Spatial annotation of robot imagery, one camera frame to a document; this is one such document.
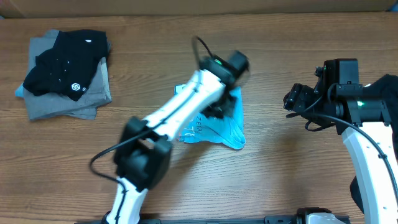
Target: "wooden surface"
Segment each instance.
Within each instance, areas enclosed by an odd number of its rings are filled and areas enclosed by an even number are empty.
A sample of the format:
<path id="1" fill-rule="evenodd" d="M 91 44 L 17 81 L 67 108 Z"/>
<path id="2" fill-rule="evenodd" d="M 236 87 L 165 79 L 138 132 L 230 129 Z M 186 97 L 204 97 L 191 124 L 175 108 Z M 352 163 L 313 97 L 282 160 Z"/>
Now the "wooden surface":
<path id="1" fill-rule="evenodd" d="M 362 222 L 349 193 L 355 173 L 341 136 L 285 119 L 294 83 L 314 86 L 316 65 L 358 58 L 361 83 L 398 74 L 398 14 L 273 14 L 201 17 L 99 17 L 0 21 L 0 223 L 71 223 L 101 218 L 116 184 L 91 174 L 90 158 L 117 143 L 131 116 L 163 105 L 195 69 L 191 36 L 226 57 L 249 57 L 243 88 L 247 144 L 175 143 L 170 170 L 149 192 L 145 217 L 255 218 L 326 207 Z M 104 30 L 113 102 L 94 121 L 30 122 L 14 90 L 24 80 L 30 37 L 47 29 Z M 114 173 L 111 155 L 96 167 Z"/>
<path id="2" fill-rule="evenodd" d="M 205 15 L 386 11 L 396 0 L 0 0 L 10 17 Z M 18 14 L 10 14 L 17 9 Z"/>

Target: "stack of clothes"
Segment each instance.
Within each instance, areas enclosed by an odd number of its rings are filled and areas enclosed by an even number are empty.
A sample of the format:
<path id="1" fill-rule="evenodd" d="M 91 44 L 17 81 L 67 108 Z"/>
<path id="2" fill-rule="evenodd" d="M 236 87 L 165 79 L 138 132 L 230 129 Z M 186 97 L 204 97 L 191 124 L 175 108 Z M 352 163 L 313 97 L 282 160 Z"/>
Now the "stack of clothes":
<path id="1" fill-rule="evenodd" d="M 95 119 L 97 107 L 112 102 L 109 48 L 105 32 L 96 30 L 49 30 L 31 38 L 27 76 L 15 92 L 25 99 L 29 119 Z"/>

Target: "robotic arm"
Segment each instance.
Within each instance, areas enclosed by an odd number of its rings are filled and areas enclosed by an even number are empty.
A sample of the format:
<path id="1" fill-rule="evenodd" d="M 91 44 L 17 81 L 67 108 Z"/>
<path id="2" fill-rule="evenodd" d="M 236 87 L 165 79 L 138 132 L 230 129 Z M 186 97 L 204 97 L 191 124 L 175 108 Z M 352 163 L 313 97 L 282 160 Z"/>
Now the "robotic arm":
<path id="1" fill-rule="evenodd" d="M 234 106 L 229 91 L 248 70 L 248 60 L 238 51 L 228 61 L 208 52 L 210 57 L 203 60 L 197 56 L 199 71 L 181 93 L 143 120 L 133 117 L 126 125 L 121 143 L 114 147 L 118 175 L 116 198 L 113 209 L 100 224 L 137 224 L 148 190 L 159 183 L 169 168 L 171 141 L 197 113 L 222 118 L 224 112 Z"/>
<path id="2" fill-rule="evenodd" d="M 398 165 L 392 147 L 391 118 L 379 96 L 367 96 L 359 84 L 358 61 L 336 59 L 317 67 L 318 83 L 310 88 L 296 83 L 284 98 L 284 108 L 308 120 L 305 129 L 321 131 L 336 126 L 356 171 L 351 194 L 365 214 L 366 223 L 397 223 Z M 309 129 L 313 122 L 320 128 Z M 317 213 L 305 223 L 341 223 Z"/>

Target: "black cloth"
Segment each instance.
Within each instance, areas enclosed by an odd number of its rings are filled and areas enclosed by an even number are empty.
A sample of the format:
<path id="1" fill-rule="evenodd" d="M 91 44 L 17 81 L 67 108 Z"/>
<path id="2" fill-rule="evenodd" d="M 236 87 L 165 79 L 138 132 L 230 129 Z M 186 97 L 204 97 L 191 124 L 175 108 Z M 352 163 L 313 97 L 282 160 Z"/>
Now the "black cloth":
<path id="1" fill-rule="evenodd" d="M 87 91 L 98 62 L 106 56 L 105 32 L 60 31 L 53 48 L 36 57 L 36 66 L 26 76 L 24 88 L 35 96 L 54 92 L 78 101 Z"/>
<path id="2" fill-rule="evenodd" d="M 386 102 L 392 120 L 392 140 L 394 152 L 398 155 L 398 77 L 395 75 L 384 75 L 371 86 L 364 88 L 365 95 L 382 96 Z"/>

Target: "white logo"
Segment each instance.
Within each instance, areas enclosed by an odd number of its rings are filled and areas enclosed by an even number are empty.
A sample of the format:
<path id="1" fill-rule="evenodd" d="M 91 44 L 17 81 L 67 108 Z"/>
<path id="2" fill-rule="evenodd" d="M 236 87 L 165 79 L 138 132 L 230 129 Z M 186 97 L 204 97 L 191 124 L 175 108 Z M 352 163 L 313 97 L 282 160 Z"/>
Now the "white logo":
<path id="1" fill-rule="evenodd" d="M 72 90 L 78 91 L 80 89 L 80 85 L 78 83 L 72 84 Z"/>

